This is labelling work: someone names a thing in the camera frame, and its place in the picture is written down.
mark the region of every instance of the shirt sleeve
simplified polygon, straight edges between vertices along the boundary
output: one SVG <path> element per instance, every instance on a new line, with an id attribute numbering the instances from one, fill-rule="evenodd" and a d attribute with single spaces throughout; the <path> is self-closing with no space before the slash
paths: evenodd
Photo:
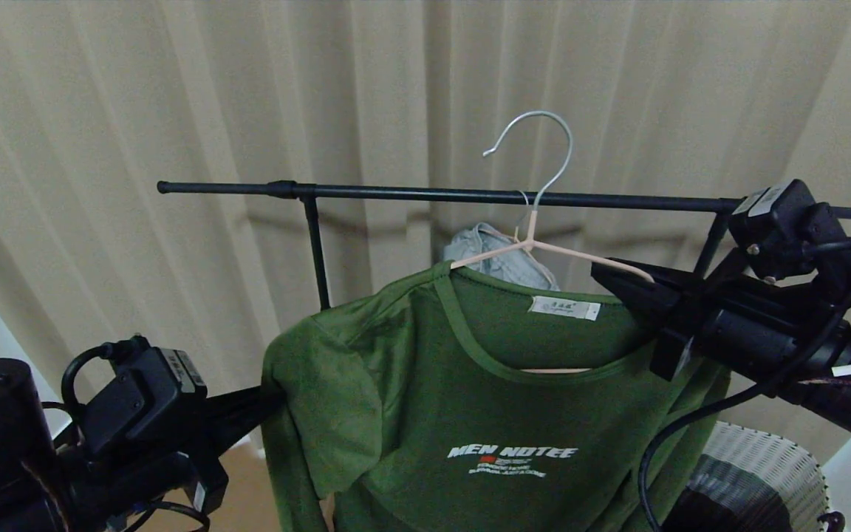
<path id="1" fill-rule="evenodd" d="M 345 491 L 379 461 L 374 380 L 358 353 L 307 318 L 267 348 L 262 390 L 286 397 L 262 424 L 281 527 L 325 532 L 318 500 Z"/>

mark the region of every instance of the clothes rack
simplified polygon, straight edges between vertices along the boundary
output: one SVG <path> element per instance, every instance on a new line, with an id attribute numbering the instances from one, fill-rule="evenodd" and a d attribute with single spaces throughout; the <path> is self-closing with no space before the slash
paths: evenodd
<path id="1" fill-rule="evenodd" d="M 296 181 L 273 181 L 264 184 L 241 183 L 170 183 L 159 181 L 156 189 L 161 194 L 247 194 L 272 196 L 285 200 L 300 200 L 304 204 L 304 218 L 310 235 L 314 275 L 321 300 L 321 310 L 329 309 L 330 293 L 327 289 L 327 270 L 324 268 L 324 247 L 321 245 L 321 223 L 318 215 L 318 198 L 348 198 L 362 200 L 404 200 L 419 202 L 493 203 L 493 205 L 524 205 L 527 197 L 536 192 L 482 191 L 472 188 L 411 188 L 411 186 L 364 185 L 314 185 Z M 727 223 L 741 199 L 681 198 L 673 196 L 634 196 L 619 194 L 567 194 L 546 192 L 540 205 L 574 206 L 574 208 L 618 208 L 638 210 L 663 210 L 682 212 L 707 212 L 715 215 L 705 245 L 695 262 L 694 272 L 705 275 L 718 246 L 727 233 Z M 851 208 L 832 208 L 840 219 L 851 219 Z"/>

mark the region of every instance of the beige curtain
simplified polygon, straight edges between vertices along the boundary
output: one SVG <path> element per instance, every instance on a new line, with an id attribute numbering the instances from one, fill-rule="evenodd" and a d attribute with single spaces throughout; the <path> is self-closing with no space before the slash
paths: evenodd
<path id="1" fill-rule="evenodd" d="M 536 108 L 577 137 L 554 191 L 739 197 L 801 178 L 851 205 L 851 3 L 0 4 L 0 313 L 52 385 L 137 331 L 189 351 L 213 393 L 257 384 L 266 344 L 318 309 L 301 205 L 157 180 L 533 189 L 564 153 L 553 124 L 480 155 Z M 335 304 L 522 213 L 320 205 Z M 548 208 L 541 232 L 688 268 L 710 219 Z M 541 259 L 594 288 L 587 264 Z M 81 394 L 107 374 L 89 368 Z M 731 418 L 820 457 L 842 441 L 776 401 Z"/>

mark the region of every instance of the hanger bar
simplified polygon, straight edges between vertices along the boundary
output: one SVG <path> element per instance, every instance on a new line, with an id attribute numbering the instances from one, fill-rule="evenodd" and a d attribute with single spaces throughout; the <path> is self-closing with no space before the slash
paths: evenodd
<path id="1" fill-rule="evenodd" d="M 364 200 L 406 200 L 419 202 L 499 203 L 524 205 L 519 191 L 482 191 L 476 188 L 412 188 L 411 186 L 312 185 L 295 181 L 264 184 L 170 183 L 156 184 L 161 194 L 254 194 L 283 199 L 353 198 Z M 533 196 L 536 192 L 526 192 Z M 680 198 L 673 196 L 629 196 L 619 194 L 565 194 L 547 192 L 540 205 L 568 208 L 619 208 L 685 212 L 733 212 L 741 199 Z M 851 208 L 833 208 L 840 219 L 851 219 Z"/>

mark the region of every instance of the gray cloth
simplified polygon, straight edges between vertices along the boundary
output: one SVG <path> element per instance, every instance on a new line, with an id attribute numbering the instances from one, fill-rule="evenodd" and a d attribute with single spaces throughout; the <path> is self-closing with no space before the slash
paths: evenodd
<path id="1" fill-rule="evenodd" d="M 499 232 L 485 222 L 465 229 L 453 236 L 452 242 L 442 250 L 442 260 L 462 260 L 517 243 L 512 236 Z M 468 268 L 503 282 L 514 283 L 542 290 L 560 290 L 557 279 L 527 250 L 516 250 L 504 255 L 493 256 L 481 262 L 469 264 Z"/>

